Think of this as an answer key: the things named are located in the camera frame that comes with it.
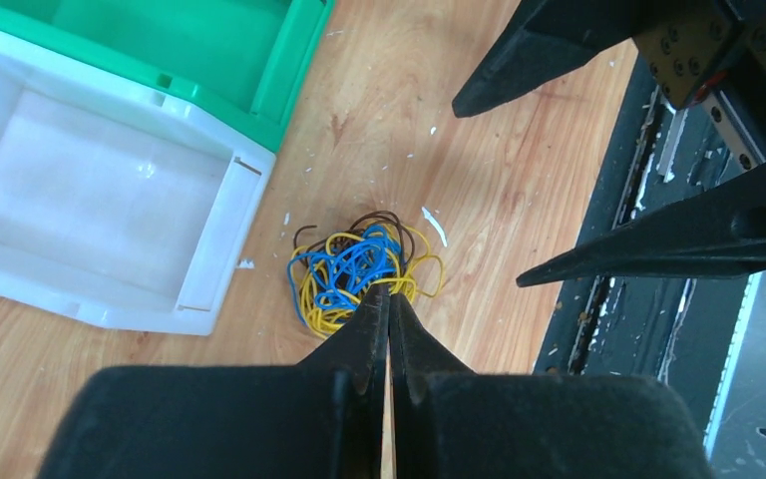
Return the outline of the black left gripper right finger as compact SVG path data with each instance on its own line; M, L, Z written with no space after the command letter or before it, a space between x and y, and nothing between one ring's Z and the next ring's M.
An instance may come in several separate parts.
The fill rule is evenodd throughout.
M400 478L709 478L679 396L647 376L480 374L390 299Z

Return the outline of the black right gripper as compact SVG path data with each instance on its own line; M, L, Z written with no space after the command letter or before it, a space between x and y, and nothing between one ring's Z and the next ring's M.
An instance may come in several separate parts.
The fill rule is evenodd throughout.
M453 112L488 112L626 40L670 105L702 107L748 172L523 272L520 287L766 269L766 1L523 1L454 97Z

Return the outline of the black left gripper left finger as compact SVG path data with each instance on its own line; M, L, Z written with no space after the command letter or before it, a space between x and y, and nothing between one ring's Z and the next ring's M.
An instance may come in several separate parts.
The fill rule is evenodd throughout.
M43 478L376 478L390 297L373 286L294 365L115 366L63 417Z

